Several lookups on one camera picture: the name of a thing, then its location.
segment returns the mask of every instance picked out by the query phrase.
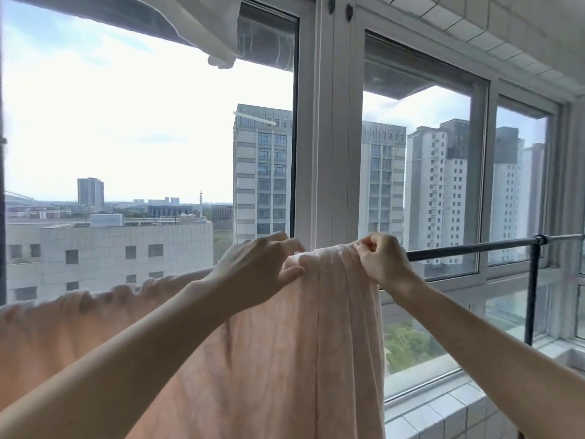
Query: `forearm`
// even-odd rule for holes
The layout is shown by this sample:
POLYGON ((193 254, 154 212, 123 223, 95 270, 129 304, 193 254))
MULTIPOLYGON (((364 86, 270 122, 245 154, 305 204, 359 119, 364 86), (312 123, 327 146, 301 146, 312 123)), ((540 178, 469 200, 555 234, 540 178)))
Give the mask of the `forearm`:
POLYGON ((0 413, 0 438, 122 439, 230 314, 210 282, 168 302, 0 413))
POLYGON ((530 439, 585 431, 585 380, 500 331, 422 280, 403 306, 530 439))

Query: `hand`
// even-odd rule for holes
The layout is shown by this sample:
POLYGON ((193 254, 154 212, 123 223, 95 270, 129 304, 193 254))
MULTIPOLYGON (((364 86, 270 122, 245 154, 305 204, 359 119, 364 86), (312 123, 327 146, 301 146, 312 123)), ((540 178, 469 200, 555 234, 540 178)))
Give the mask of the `hand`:
POLYGON ((396 237, 373 232, 355 242, 354 247, 370 279, 397 302, 413 286, 424 284, 413 271, 406 251, 396 237))
POLYGON ((204 281, 215 284, 222 301, 236 314, 266 302, 300 277, 302 266, 282 266, 289 256, 304 250, 301 242, 283 232, 234 244, 204 281))

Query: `left hand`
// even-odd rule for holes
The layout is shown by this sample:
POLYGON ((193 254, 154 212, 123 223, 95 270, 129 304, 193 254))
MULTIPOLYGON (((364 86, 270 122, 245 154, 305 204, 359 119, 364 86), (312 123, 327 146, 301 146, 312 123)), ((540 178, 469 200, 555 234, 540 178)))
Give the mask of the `left hand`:
POLYGON ((204 279, 214 284, 233 314, 266 302, 300 277, 302 266, 282 269, 284 261, 305 248, 283 232, 231 246, 204 279))

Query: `clothes rail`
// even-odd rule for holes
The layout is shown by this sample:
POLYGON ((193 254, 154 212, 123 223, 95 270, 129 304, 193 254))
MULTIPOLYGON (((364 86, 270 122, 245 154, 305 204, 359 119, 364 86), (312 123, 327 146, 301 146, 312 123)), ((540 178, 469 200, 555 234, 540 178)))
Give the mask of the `clothes rail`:
MULTIPOLYGON (((526 239, 513 239, 501 242, 475 243, 463 246, 446 246, 445 248, 433 248, 406 253, 410 262, 420 260, 438 259, 450 256, 461 256, 465 254, 475 254, 499 249, 518 248, 520 246, 530 247, 530 266, 528 269, 528 292, 526 294, 526 318, 524 324, 524 343, 532 346, 534 336, 534 318, 537 303, 537 282, 538 282, 538 262, 541 258, 541 246, 551 242, 560 241, 582 241, 583 234, 568 234, 562 236, 545 236, 536 235, 526 239)), ((521 431, 518 432, 518 439, 524 439, 521 431)))

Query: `fabric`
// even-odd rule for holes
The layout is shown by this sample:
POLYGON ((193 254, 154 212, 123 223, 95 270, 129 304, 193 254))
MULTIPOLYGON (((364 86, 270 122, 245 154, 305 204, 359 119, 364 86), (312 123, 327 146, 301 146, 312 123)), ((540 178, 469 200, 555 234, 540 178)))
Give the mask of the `fabric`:
POLYGON ((242 0, 138 0, 159 11, 186 41, 209 54, 209 64, 231 68, 238 57, 242 0))
MULTIPOLYGON (((129 439, 379 439, 378 289, 349 245, 296 255, 305 274, 231 317, 187 359, 129 439)), ((193 277, 70 293, 0 311, 0 409, 152 311, 193 277)))

